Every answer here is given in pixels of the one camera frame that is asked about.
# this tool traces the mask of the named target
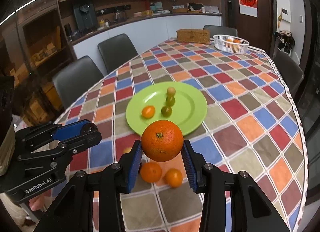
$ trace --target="black chair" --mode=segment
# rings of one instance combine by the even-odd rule
[[[234,28],[221,27],[221,26],[213,26],[213,25],[205,25],[203,29],[208,29],[210,31],[210,38],[214,35],[223,34],[229,36],[238,36],[238,31]]]
[[[292,96],[295,95],[300,83],[304,78],[302,69],[285,52],[277,52],[273,58],[280,75],[287,84]]]
[[[120,34],[100,42],[98,49],[108,73],[138,55],[127,34]]]
[[[54,86],[67,109],[90,87],[103,78],[102,73],[89,56],[67,65],[53,77]]]

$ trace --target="dining table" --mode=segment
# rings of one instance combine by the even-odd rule
[[[187,134],[195,152],[222,171],[247,171],[277,209],[290,231],[297,231],[306,201],[308,157],[301,120],[290,91],[272,59],[261,49],[245,54],[219,51],[209,44],[168,39],[105,76],[77,99],[57,120],[67,125],[82,119],[96,124],[101,142],[74,155],[66,181],[46,196],[54,199],[79,170],[94,173],[117,162],[140,136],[128,125],[126,108],[143,88],[161,82],[191,85],[204,95],[207,114]],[[132,192],[121,194],[126,231],[198,232],[203,194],[189,187],[181,153],[160,162],[158,182],[137,176]],[[178,188],[164,174],[183,175]],[[99,230],[99,192],[94,193],[93,231]],[[226,231],[231,231],[230,193],[226,192]]]

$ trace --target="coffee machine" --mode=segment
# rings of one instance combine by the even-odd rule
[[[87,34],[98,28],[98,21],[94,6],[91,2],[73,4],[73,13],[76,19],[78,30]]]

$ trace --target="wicker box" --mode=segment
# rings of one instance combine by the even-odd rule
[[[178,42],[209,44],[210,32],[207,29],[179,29]]]
[[[188,8],[177,8],[172,10],[172,13],[187,13],[187,12],[188,12]]]

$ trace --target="cabinet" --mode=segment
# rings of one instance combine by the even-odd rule
[[[98,44],[120,34],[127,34],[138,54],[177,37],[179,29],[203,29],[204,25],[221,26],[221,17],[208,15],[174,15],[153,17],[122,25],[81,41],[73,46],[77,58],[88,55],[104,76],[107,70],[98,50]]]
[[[203,29],[205,25],[222,26],[222,17],[193,15],[191,16],[191,28]]]

